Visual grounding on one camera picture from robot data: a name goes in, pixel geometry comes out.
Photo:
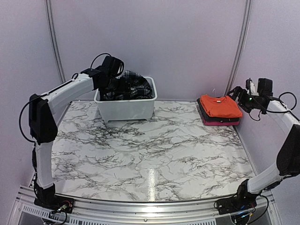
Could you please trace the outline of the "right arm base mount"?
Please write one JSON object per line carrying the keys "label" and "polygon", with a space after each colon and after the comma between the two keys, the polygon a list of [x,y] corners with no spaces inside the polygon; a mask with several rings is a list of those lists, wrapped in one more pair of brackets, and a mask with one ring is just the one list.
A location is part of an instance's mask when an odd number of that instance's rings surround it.
{"label": "right arm base mount", "polygon": [[214,202],[214,208],[219,215],[247,210],[257,206],[256,198],[258,194],[248,192],[248,181],[244,180],[238,187],[237,192],[230,197],[221,198]]}

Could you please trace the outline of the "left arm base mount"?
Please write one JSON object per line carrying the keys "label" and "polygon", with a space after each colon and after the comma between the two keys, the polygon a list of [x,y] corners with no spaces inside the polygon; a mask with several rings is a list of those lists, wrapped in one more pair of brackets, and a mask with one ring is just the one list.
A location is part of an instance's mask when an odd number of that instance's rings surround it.
{"label": "left arm base mount", "polygon": [[66,205],[67,213],[72,213],[74,202],[73,198],[56,195],[56,188],[53,184],[51,187],[43,189],[38,184],[34,184],[34,193],[36,198],[34,204],[43,208],[58,210],[60,207]]}

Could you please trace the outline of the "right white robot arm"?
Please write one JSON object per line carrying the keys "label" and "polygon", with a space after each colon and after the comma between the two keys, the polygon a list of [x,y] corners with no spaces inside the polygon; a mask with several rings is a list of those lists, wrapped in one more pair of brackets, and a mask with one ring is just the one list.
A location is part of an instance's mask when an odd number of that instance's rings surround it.
{"label": "right white robot arm", "polygon": [[257,176],[243,181],[232,197],[232,206],[242,210],[255,202],[262,191],[271,190],[283,180],[299,175],[300,119],[283,102],[281,96],[273,95],[273,81],[270,79],[260,78],[257,85],[247,79],[245,88],[236,86],[227,94],[245,112],[257,109],[261,114],[271,117],[283,134],[275,162]]}

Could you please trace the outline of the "black white plaid shirt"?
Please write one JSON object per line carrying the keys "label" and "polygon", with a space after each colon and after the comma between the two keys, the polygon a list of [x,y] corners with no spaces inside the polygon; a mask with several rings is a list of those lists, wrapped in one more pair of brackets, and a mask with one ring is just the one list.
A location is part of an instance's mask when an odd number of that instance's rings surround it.
{"label": "black white plaid shirt", "polygon": [[140,74],[126,70],[122,76],[115,78],[130,78],[131,91],[127,93],[99,91],[100,101],[122,101],[153,98],[150,83]]}

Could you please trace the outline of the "orange t-shirt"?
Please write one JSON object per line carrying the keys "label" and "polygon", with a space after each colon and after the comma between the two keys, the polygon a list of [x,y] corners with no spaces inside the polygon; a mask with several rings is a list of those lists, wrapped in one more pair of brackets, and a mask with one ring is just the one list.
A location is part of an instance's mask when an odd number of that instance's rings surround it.
{"label": "orange t-shirt", "polygon": [[242,111],[239,109],[237,103],[229,96],[224,97],[210,97],[202,95],[200,102],[205,112],[210,117],[219,118],[242,118]]}

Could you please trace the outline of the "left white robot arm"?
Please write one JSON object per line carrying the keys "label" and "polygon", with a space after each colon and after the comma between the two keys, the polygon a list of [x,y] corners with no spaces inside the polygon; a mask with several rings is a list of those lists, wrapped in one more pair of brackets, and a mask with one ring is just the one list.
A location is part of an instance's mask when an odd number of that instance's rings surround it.
{"label": "left white robot arm", "polygon": [[75,73],[71,80],[62,85],[42,95],[33,94],[30,97],[29,127],[30,135],[34,139],[32,164],[36,176],[34,190],[36,198],[42,204],[50,209],[59,205],[51,171],[52,147],[58,133],[54,114],[62,106],[93,90],[123,94],[129,93],[130,88],[131,81],[129,78],[88,68],[81,73]]}

